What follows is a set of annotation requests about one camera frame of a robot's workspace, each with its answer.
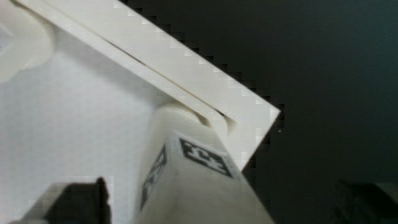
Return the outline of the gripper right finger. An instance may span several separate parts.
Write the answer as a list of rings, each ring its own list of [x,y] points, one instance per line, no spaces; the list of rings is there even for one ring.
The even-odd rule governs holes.
[[[398,183],[337,182],[330,224],[398,224]]]

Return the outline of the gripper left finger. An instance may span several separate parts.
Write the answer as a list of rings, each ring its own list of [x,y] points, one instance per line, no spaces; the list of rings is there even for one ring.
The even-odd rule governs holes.
[[[104,179],[54,183],[15,224],[111,224]]]

